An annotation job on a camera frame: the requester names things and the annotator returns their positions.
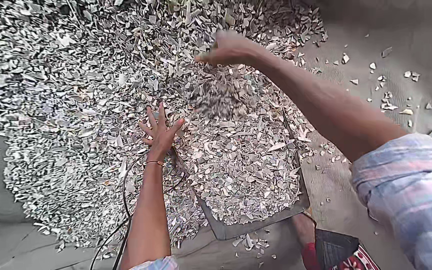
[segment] leg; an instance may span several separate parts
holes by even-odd
[[[321,270],[315,248],[315,222],[306,214],[300,213],[291,217],[296,229],[297,240],[302,247],[301,256],[306,270]]]

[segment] concrete floor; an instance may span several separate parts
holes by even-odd
[[[398,114],[399,110],[387,112],[397,123],[414,122],[410,132],[428,133],[432,130],[432,109],[423,109],[432,103],[432,1],[426,0],[321,0],[317,1],[329,34],[329,40],[321,48],[308,44],[301,51],[306,55],[308,66],[319,65],[321,76],[350,89],[350,93],[362,99],[372,98],[371,106],[379,107],[386,91],[394,95],[393,104],[403,108],[412,97],[415,114],[409,118]],[[381,51],[393,46],[387,58]],[[346,52],[351,60],[346,65],[326,65],[324,61],[341,60]],[[375,62],[375,74],[369,74],[369,63]],[[403,78],[405,71],[416,71],[422,76],[418,83]],[[371,91],[375,78],[385,75],[385,89]],[[359,85],[349,80],[359,79]],[[317,148],[325,138],[317,133],[310,135]],[[87,270],[94,249],[68,247],[56,252],[57,241],[44,236],[25,219],[19,203],[4,189],[3,161],[6,146],[0,137],[0,269],[11,270]],[[326,173],[316,170],[315,165],[326,168]],[[303,162],[313,215],[318,228],[358,237],[381,269],[412,269],[399,245],[384,228],[368,218],[366,208],[357,199],[351,184],[351,172],[347,163],[331,163],[329,156],[315,156],[311,164]],[[183,242],[181,249],[174,250],[181,269],[304,269],[300,247],[288,220],[268,226],[270,233],[257,231],[269,241],[261,259],[257,251],[247,252],[242,245],[233,247],[231,242],[218,241],[210,228],[202,228],[195,239]],[[112,260],[97,262],[95,269],[111,269]]]

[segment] wire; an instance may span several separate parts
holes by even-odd
[[[106,242],[117,232],[119,231],[122,226],[128,222],[128,229],[126,230],[126,233],[124,235],[123,238],[123,243],[121,245],[121,249],[119,249],[119,252],[117,253],[117,257],[116,257],[116,261],[114,262],[113,265],[113,269],[116,270],[116,268],[118,267],[119,264],[119,260],[121,259],[121,255],[123,254],[122,250],[124,249],[124,245],[126,244],[126,241],[128,239],[128,235],[129,235],[129,228],[131,226],[131,218],[133,217],[133,215],[131,215],[129,213],[129,208],[128,208],[128,203],[126,202],[126,178],[128,177],[128,173],[129,171],[133,168],[133,166],[136,164],[136,162],[142,157],[143,155],[139,156],[135,161],[133,161],[131,163],[131,165],[129,166],[129,168],[126,170],[126,172],[124,173],[124,178],[123,178],[123,203],[124,203],[124,210],[126,212],[126,215],[128,216],[121,224],[119,224],[119,226],[117,226],[117,228],[108,236],[106,237],[106,239],[104,240],[103,244],[99,247],[98,251],[96,252],[96,254],[93,257],[93,262],[91,262],[91,267],[89,267],[90,270],[93,270],[93,266],[94,263],[96,261],[96,258],[98,257],[99,252],[101,252],[101,250],[103,249],[103,247],[105,246]]]
[[[103,247],[106,244],[106,241],[108,241],[117,231],[119,231],[119,229],[121,229],[121,227],[123,227],[123,225],[128,221],[129,219],[125,219],[123,222],[121,222],[121,224],[119,224],[116,228],[116,230],[114,230],[108,237],[106,237],[106,239],[104,240],[103,244],[99,247],[98,251],[96,252],[96,255],[94,255],[93,257],[93,261],[91,262],[91,267],[89,267],[90,270],[93,270],[93,266],[95,264],[96,261],[96,257],[98,256],[99,252],[101,252],[101,249],[103,249]]]

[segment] plaid shirt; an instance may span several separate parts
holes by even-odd
[[[178,270],[179,266],[173,256],[167,256],[155,261],[143,262],[129,270]]]
[[[414,267],[432,269],[432,138],[408,134],[360,157],[353,187]]]

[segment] metal tray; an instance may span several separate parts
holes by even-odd
[[[299,161],[299,152],[296,156],[297,159],[295,162],[297,163],[297,166],[301,166]],[[299,200],[291,207],[288,207],[281,212],[277,212],[272,217],[261,221],[254,221],[246,224],[226,225],[222,221],[216,220],[213,217],[211,214],[211,209],[206,205],[206,201],[198,196],[198,202],[201,205],[202,211],[204,212],[204,215],[206,216],[206,219],[208,220],[208,223],[211,226],[211,230],[213,230],[216,239],[228,240],[236,236],[245,235],[249,232],[266,227],[267,225],[277,223],[281,220],[297,215],[308,209],[310,202],[308,191],[306,190],[306,184],[304,182],[303,170],[299,169],[297,173],[299,174],[299,190],[302,192],[302,194],[299,194]]]

